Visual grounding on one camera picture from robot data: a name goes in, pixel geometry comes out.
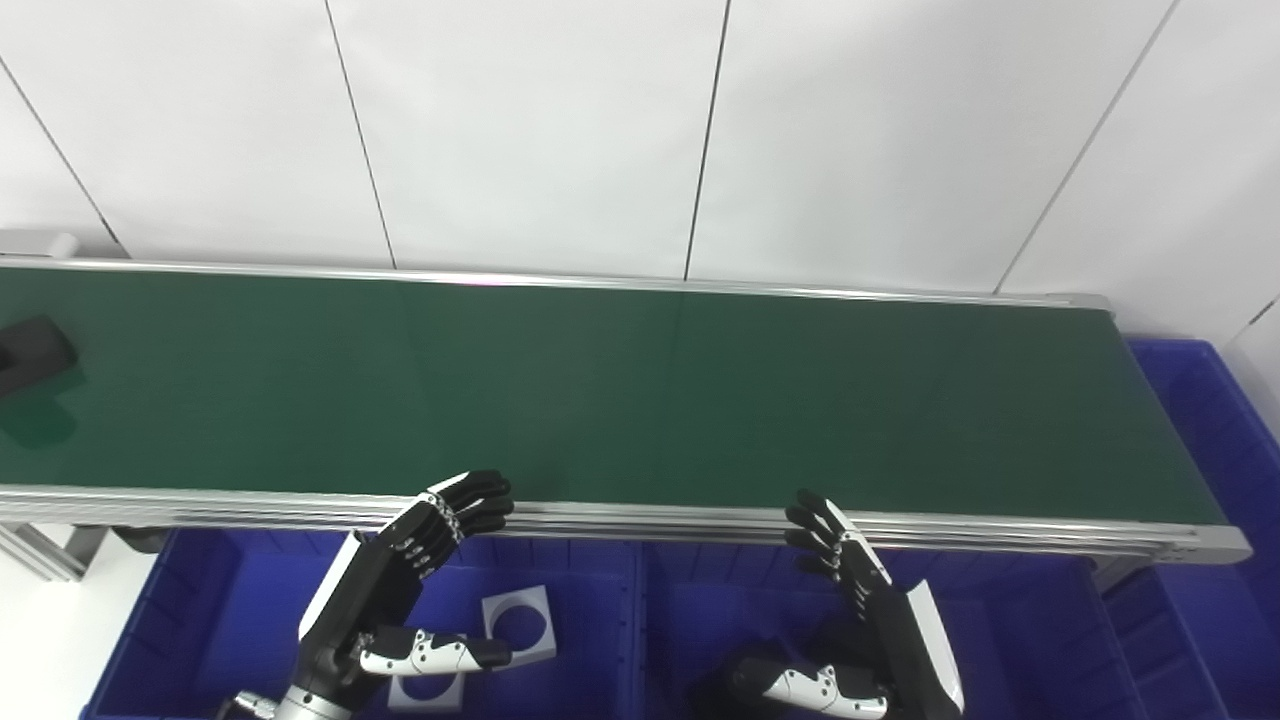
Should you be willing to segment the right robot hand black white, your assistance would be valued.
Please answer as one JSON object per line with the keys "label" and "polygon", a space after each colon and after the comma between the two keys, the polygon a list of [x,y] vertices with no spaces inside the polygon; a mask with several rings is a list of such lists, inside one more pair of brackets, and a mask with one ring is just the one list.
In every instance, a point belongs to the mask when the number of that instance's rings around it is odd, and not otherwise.
{"label": "right robot hand black white", "polygon": [[831,719],[960,719],[966,701],[954,647],[928,582],[897,583],[865,534],[831,498],[800,489],[783,537],[796,565],[829,580],[852,610],[804,664],[742,652],[726,674],[748,708],[800,708]]}

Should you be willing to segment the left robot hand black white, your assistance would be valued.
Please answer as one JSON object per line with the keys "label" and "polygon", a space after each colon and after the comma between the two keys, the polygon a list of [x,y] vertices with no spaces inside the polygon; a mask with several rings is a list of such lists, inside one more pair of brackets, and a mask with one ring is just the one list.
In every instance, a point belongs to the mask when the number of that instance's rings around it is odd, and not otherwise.
{"label": "left robot hand black white", "polygon": [[506,527],[515,502],[498,470],[465,471],[412,497],[375,533],[351,532],[300,621],[289,703],[349,717],[393,676],[511,664],[503,641],[408,625],[425,580],[470,537]]}

